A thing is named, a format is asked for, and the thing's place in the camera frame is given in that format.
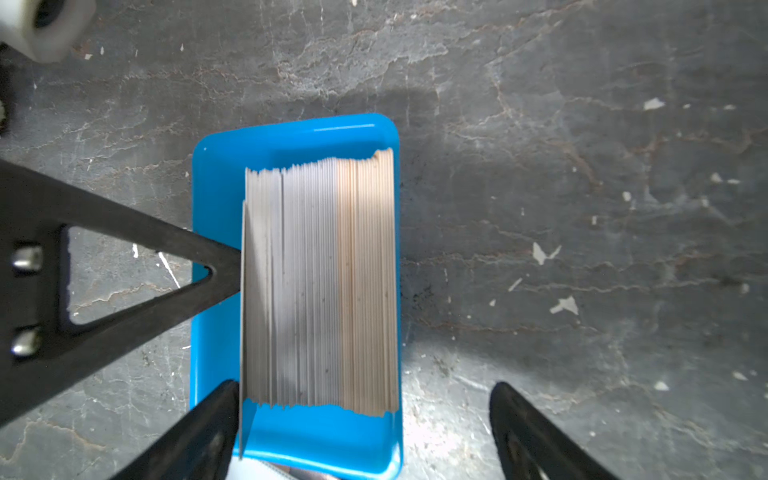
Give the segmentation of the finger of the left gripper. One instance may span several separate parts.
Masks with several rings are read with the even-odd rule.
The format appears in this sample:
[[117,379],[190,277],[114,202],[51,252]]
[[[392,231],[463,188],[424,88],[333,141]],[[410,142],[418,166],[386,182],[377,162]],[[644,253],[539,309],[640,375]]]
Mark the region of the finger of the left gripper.
[[[205,276],[88,323],[71,319],[73,228],[184,258]],[[1,423],[7,425],[240,290],[238,249],[1,163]]]

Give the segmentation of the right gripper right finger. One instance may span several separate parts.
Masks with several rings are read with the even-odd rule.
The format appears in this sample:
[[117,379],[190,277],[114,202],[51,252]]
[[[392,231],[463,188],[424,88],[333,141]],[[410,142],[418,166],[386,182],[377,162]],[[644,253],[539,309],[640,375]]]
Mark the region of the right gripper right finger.
[[507,479],[616,480],[506,382],[491,391],[489,420]]

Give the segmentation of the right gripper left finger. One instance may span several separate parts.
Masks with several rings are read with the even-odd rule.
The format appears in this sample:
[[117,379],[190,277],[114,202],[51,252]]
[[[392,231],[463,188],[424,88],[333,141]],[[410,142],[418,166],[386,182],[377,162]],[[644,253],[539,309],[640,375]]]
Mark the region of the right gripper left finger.
[[222,382],[116,479],[224,479],[239,426],[239,383]]

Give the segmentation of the blue card box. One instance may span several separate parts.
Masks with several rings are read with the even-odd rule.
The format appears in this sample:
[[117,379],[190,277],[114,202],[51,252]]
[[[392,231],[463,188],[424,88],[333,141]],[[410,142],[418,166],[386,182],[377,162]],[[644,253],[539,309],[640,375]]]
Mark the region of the blue card box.
[[[329,157],[364,159],[400,152],[396,125],[369,113],[243,128],[209,135],[191,167],[192,228],[238,248],[242,237],[244,172]],[[191,326],[190,400],[195,407],[221,382],[239,377],[240,298],[197,315]],[[368,417],[335,406],[255,410],[244,445],[247,459],[342,479],[394,479],[403,467],[403,414]]]

